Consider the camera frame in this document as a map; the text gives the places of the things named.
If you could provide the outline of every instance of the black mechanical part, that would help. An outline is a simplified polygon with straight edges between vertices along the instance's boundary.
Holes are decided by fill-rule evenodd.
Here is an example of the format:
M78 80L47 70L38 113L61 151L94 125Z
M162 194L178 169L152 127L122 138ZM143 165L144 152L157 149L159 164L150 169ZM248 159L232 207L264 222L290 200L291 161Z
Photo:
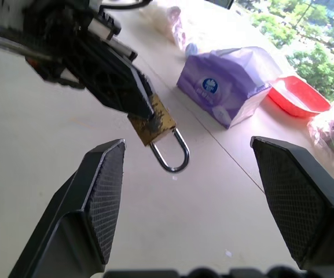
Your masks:
M114 35L120 34L122 26L119 21L114 19L110 14L106 13L105 10L101 8L98 11L98 16L102 23L113 31Z
M267 202L301 269L334 265L334 179L304 148L253 137Z
M44 81L69 86L73 89L83 90L85 88L85 85L77 79L70 80L62 77L66 67L60 62L38 61L31 58L26 58L26 61Z
M134 3L131 4L125 4L125 5L101 5L100 11L108 9L108 10L131 10L131 9L139 9L142 7L147 6L150 4L152 0L137 0Z
M9 278L90 278L111 252L123 178L124 140L94 148L54 194Z
M325 192L321 181L325 176L314 158L305 155L303 148L262 137L255 137L252 146L266 193L268 186L274 186L269 185L271 182L279 182L279 187L284 188L285 181L279 179L277 170L284 174L283 170L287 166L294 173L293 165L296 169L303 169L302 173L309 175L313 182L321 184L319 193ZM89 278L95 273L103 272L104 265L109 260L118 218L124 149L124 141L115 140L86 154L76 173L54 194L9 278ZM285 159L281 153L286 154L289 159ZM276 160L277 155L280 155L280 160ZM280 162L280 166L273 165L274 162ZM309 163L310 168L302 168L305 162ZM266 167L269 167L268 172L263 170ZM313 170L320 174L319 178L315 178ZM329 190L329 194L334 191L332 188ZM271 211L274 206L281 210L282 204L288 199L294 203L294 209L296 206L304 209L303 202L307 202L308 196L298 197L301 201L294 201L292 191L287 189L282 194L267 196ZM314 212L310 209L303 210L302 215L298 216L298 221L304 224L303 218L307 218L307 215L312 217ZM288 224L289 227L294 226L291 217ZM281 266L273 268L266 275L255 269L232 269L230 273L220 275L206 268L196 269L187 276L180 276L173 270L112 270L104 274L104 278L180 277L334 278L334 265L315 266L307 272Z
M55 61L55 53L43 41L13 29L0 27L0 49L34 58L38 61Z
M110 41L104 41L107 45L109 45L118 55L123 58L134 61L138 54L130 47L118 41L116 38L112 38Z
M25 11L24 31L55 47L62 65L104 106L150 119L154 111L148 95L152 93L146 92L147 81L129 60L136 54L122 56L119 49L111 46L111 40L103 41L117 32L115 21L101 20L84 6L83 2L73 0L65 3L46 0L44 5L35 1ZM106 38L88 31L93 23L107 24Z

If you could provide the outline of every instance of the blue logo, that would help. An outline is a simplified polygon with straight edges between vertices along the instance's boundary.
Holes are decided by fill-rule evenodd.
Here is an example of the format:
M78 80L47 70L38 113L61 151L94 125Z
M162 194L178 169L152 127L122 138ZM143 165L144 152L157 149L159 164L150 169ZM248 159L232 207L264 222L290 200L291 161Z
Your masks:
M205 91L215 94L218 90L218 83L213 78L207 78L203 81L203 88Z

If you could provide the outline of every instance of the textured gripper pad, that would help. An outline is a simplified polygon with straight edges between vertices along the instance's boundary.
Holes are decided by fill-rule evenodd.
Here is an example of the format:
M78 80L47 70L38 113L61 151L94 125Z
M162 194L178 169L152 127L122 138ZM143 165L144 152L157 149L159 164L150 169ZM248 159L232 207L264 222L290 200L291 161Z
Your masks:
M320 228L325 203L293 159L281 148L254 147L267 202L296 262L302 262Z
M105 155L86 206L104 264L109 261L118 219L124 151L124 144L119 144Z

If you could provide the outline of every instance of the metal rod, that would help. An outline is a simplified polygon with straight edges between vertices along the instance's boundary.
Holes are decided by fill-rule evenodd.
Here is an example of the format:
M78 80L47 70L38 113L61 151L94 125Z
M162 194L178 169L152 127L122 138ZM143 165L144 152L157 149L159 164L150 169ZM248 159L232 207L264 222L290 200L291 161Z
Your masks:
M20 43L11 41L10 39L0 37L0 49L10 51L22 56L35 58L39 60L53 61L54 58L50 55L42 54L40 52L34 51Z

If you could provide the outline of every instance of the purple tissue package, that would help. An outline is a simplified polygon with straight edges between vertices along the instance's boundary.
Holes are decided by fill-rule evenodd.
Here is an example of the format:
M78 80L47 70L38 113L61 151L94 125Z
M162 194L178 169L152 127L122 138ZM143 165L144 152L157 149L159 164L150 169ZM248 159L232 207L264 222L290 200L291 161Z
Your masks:
M228 129L254 114L281 73L262 48L219 50L189 56L177 86Z

